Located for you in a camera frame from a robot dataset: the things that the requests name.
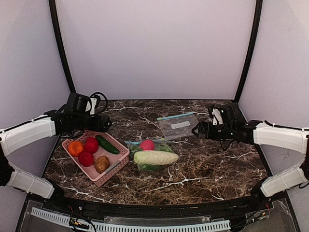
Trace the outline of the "pink perforated plastic basket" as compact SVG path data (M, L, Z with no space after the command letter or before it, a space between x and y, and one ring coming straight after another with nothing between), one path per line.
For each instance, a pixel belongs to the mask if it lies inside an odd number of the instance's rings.
M86 130L76 140L65 140L62 147L97 187L129 162L129 150L108 133Z

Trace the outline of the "red toy tomato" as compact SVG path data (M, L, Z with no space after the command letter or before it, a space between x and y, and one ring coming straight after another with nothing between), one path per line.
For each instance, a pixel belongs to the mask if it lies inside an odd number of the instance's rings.
M151 140L145 140L140 143L140 148L142 150L155 150L155 144Z

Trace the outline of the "clear zip bag blue zipper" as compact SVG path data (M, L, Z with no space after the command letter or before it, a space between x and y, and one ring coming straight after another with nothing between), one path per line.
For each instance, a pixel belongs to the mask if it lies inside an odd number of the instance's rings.
M125 141L133 162L141 172L155 173L178 161L177 155L165 139Z

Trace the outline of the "green toy bell pepper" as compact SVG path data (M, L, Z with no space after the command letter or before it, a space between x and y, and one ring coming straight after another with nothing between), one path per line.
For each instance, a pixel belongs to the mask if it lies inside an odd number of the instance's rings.
M155 149L157 151L173 153L172 148L168 144L166 144L166 143L156 143L155 144Z

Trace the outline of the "green toy leafy vegetable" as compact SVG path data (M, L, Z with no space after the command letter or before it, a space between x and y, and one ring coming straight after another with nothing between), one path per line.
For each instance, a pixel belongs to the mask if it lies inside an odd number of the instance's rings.
M159 172L164 169L164 165L150 165L150 164L141 164L138 165L138 169L143 172Z

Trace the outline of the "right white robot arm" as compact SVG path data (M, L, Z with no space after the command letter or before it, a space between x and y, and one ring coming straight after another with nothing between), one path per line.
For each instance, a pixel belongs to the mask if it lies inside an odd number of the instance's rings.
M281 191L309 182L309 130L277 125L268 121L246 121L236 103L208 108L212 122L201 121L192 128L198 138L232 141L250 145L270 145L305 155L294 166L263 180L252 193L269 198Z

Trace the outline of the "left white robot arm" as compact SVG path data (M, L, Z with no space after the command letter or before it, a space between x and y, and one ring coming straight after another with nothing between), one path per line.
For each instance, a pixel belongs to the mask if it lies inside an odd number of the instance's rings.
M112 122L102 116L103 109L96 111L100 101L108 103L101 92L91 96L70 93L66 104L58 110L44 114L0 131L0 185L13 187L44 199L58 199L64 195L63 189L53 181L24 171L8 161L15 151L56 135L73 134L75 131L107 132Z

